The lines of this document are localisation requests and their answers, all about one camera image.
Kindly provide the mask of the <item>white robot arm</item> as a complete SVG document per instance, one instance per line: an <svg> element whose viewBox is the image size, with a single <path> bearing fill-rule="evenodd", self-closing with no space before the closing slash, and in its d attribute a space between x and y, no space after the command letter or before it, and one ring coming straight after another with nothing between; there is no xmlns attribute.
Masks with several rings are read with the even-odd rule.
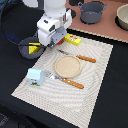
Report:
<svg viewBox="0 0 128 128"><path fill-rule="evenodd" d="M44 11L37 22L37 36L44 45L55 45L67 35L66 29L72 24L71 10L66 10L66 0L22 0L32 8Z"/></svg>

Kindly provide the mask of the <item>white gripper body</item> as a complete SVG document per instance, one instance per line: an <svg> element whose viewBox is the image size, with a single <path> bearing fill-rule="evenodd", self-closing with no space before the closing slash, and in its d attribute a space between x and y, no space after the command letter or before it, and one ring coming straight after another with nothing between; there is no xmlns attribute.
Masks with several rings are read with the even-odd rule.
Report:
<svg viewBox="0 0 128 128"><path fill-rule="evenodd" d="M66 36L66 29L72 24L71 10L46 10L37 22L38 39L44 45L55 45Z"/></svg>

